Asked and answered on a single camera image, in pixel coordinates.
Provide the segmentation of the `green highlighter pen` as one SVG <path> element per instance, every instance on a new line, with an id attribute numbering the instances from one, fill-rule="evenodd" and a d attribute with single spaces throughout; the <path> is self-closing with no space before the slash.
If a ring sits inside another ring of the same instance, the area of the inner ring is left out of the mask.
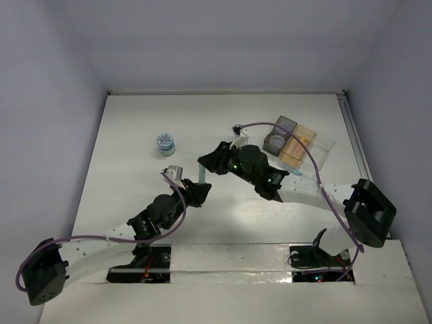
<path id="1" fill-rule="evenodd" d="M 199 184 L 205 183 L 205 173 L 206 173 L 205 167 L 201 163 L 198 163 L 198 183 Z"/>

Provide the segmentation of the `blue splash lid jar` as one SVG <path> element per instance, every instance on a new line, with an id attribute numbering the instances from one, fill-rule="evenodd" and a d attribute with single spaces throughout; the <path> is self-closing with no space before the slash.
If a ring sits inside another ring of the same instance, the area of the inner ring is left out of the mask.
<path id="1" fill-rule="evenodd" d="M 161 134 L 157 137 L 157 146 L 163 156 L 171 156 L 176 151 L 175 142 L 171 134 Z"/>

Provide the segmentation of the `clear jar of paper clips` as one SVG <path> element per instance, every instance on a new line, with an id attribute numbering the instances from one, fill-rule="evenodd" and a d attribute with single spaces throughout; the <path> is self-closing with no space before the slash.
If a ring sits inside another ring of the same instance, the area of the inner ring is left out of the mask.
<path id="1" fill-rule="evenodd" d="M 285 143 L 285 138 L 280 135 L 273 135 L 269 139 L 269 144 L 278 150 L 281 150 L 284 147 Z"/>

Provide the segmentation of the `blue highlighter pen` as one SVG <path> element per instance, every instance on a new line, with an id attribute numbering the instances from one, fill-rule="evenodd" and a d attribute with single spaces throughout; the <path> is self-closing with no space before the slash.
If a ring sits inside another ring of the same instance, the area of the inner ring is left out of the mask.
<path id="1" fill-rule="evenodd" d="M 299 161 L 282 161 L 278 160 L 277 165 L 285 170 L 288 171 L 291 174 L 294 174 L 295 176 L 301 176 L 302 172 L 298 168 Z"/>

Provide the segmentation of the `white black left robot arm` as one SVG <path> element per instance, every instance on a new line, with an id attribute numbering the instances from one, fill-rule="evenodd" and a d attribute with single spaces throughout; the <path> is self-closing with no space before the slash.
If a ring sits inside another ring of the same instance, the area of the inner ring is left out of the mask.
<path id="1" fill-rule="evenodd" d="M 70 284 L 121 263 L 142 267 L 150 245 L 173 234 L 186 218 L 188 207 L 199 208 L 212 185 L 189 179 L 171 182 L 172 194 L 160 194 L 146 209 L 100 235 L 48 238 L 20 265 L 16 286 L 38 306 L 57 297 Z"/>

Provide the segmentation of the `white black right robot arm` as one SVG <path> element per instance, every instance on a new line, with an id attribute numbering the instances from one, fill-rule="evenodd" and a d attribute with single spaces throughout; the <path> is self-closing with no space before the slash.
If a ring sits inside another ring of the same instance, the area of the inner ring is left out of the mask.
<path id="1" fill-rule="evenodd" d="M 254 187 L 266 200 L 299 203 L 336 212 L 338 226 L 322 230 L 310 249 L 312 260 L 320 265 L 331 261 L 341 251 L 357 244 L 371 248 L 384 246 L 397 209 L 370 180 L 356 184 L 320 184 L 269 164 L 256 145 L 236 148 L 221 142 L 211 153 L 198 158 L 209 172 L 232 173 Z"/>

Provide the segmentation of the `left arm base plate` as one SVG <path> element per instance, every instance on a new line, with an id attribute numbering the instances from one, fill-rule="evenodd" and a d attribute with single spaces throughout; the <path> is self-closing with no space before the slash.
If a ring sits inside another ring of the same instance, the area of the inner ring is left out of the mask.
<path id="1" fill-rule="evenodd" d="M 131 263 L 108 270 L 112 284 L 168 284 L 171 281 L 171 245 L 147 246 Z"/>

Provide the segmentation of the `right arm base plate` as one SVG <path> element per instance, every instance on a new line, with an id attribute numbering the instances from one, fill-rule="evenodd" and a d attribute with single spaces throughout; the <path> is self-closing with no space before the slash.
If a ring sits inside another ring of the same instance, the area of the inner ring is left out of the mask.
<path id="1" fill-rule="evenodd" d="M 322 229 L 309 245 L 290 247 L 287 263 L 292 268 L 294 283 L 337 282 L 352 264 L 348 250 L 331 256 L 319 248 L 325 231 L 326 229 Z"/>

